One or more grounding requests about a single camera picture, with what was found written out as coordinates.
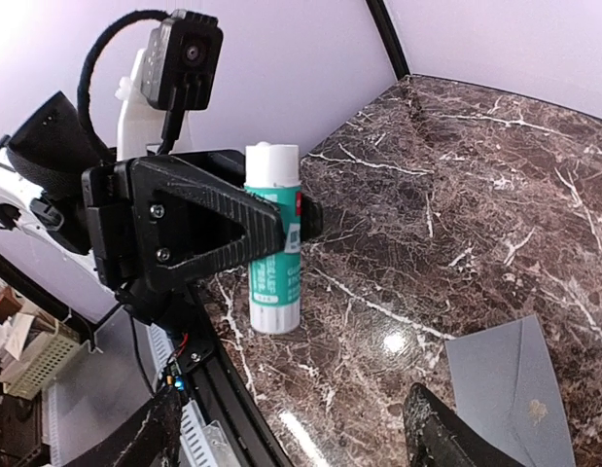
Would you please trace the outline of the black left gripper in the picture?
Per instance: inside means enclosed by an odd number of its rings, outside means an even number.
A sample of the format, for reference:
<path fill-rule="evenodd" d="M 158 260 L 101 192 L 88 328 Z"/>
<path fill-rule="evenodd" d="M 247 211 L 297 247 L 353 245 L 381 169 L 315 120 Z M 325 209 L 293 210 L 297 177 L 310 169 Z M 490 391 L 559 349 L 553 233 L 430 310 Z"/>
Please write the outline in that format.
<path fill-rule="evenodd" d="M 235 150 L 152 156 L 83 175 L 88 232 L 100 281 L 153 292 L 261 259 L 275 207 L 246 192 Z"/>

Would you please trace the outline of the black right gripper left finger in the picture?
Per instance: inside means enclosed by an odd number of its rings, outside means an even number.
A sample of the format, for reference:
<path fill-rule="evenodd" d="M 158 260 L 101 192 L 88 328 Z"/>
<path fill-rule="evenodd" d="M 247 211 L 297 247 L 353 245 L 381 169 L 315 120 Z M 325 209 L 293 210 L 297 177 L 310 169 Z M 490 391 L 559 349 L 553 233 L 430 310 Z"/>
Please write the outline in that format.
<path fill-rule="evenodd" d="M 107 439 L 67 466 L 179 466 L 182 398 L 173 386 L 161 389 Z"/>

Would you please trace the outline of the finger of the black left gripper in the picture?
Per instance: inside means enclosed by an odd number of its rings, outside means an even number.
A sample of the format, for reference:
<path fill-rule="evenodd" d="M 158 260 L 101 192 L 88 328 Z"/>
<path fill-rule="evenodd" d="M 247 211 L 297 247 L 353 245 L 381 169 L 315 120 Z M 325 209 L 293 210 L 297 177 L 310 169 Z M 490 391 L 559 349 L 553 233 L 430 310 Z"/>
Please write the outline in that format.
<path fill-rule="evenodd" d="M 324 230 L 323 206 L 310 197 L 301 198 L 301 240 L 319 237 Z"/>

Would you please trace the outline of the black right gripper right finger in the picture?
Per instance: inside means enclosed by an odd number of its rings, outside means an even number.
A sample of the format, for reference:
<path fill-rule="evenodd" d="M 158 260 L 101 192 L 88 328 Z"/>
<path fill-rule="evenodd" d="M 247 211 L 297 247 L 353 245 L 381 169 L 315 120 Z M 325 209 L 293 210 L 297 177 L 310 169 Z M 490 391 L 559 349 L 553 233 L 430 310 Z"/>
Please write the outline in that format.
<path fill-rule="evenodd" d="M 409 466 L 521 466 L 487 443 L 419 382 L 410 388 L 403 417 Z"/>

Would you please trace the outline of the green white glue stick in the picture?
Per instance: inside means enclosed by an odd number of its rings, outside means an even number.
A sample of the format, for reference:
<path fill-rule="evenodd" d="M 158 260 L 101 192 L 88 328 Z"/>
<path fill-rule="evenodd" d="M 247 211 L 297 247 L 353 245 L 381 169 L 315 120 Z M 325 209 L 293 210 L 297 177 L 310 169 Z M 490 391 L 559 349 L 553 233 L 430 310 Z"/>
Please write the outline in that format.
<path fill-rule="evenodd" d="M 301 321 L 300 151 L 259 142 L 245 156 L 244 188 L 276 210 L 273 245 L 249 265 L 250 322 L 259 333 L 286 334 Z"/>

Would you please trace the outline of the blue-grey envelope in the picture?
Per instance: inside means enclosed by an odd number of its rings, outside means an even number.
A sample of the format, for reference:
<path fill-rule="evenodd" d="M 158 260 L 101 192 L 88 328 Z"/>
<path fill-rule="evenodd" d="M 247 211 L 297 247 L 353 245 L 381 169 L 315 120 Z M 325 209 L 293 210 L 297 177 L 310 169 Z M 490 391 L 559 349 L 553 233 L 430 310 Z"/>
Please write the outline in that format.
<path fill-rule="evenodd" d="M 574 466 L 564 405 L 535 315 L 445 345 L 456 412 L 524 466 Z"/>

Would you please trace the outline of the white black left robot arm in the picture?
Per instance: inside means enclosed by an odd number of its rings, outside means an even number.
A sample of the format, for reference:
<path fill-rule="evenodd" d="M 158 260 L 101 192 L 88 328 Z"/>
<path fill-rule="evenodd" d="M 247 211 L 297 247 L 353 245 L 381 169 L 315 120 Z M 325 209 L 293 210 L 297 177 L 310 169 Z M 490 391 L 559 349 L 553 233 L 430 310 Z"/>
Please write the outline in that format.
<path fill-rule="evenodd" d="M 159 294 L 280 252 L 283 210 L 248 193 L 235 150 L 104 163 L 62 93 L 6 142 L 15 172 L 39 186 L 31 205 L 51 239 L 92 255 L 110 289 Z"/>

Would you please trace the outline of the green perforated plastic crate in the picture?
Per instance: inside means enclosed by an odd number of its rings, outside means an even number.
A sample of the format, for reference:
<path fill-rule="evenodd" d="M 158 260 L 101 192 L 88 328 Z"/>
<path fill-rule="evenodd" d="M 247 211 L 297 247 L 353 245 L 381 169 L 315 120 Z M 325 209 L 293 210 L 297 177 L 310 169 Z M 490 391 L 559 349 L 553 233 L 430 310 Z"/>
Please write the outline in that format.
<path fill-rule="evenodd" d="M 25 400 L 45 389 L 81 347 L 80 336 L 58 321 L 52 332 L 40 331 L 27 342 L 32 323 L 25 319 L 14 326 L 5 345 L 13 360 L 0 374 L 4 393 Z"/>

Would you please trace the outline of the black front table rail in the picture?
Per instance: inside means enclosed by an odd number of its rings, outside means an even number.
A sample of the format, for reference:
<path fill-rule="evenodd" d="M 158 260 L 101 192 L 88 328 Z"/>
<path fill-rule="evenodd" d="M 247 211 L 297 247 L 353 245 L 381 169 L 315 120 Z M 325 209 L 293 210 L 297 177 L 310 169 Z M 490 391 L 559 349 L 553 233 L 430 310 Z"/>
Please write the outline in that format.
<path fill-rule="evenodd" d="M 241 466 L 290 466 L 230 360 L 195 291 L 173 292 L 156 321 L 173 342 L 171 354 L 188 395 L 206 424 L 221 428 Z"/>

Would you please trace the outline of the black left frame post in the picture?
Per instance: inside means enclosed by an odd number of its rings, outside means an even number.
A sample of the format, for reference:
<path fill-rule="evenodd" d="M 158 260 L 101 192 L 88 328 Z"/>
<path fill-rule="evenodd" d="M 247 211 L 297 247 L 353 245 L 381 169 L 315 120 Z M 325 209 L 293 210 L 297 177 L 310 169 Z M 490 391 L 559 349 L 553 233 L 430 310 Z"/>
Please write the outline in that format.
<path fill-rule="evenodd" d="M 379 34 L 383 48 L 387 53 L 397 81 L 410 75 L 407 59 L 394 22 L 383 0 L 366 0 L 374 26 Z"/>

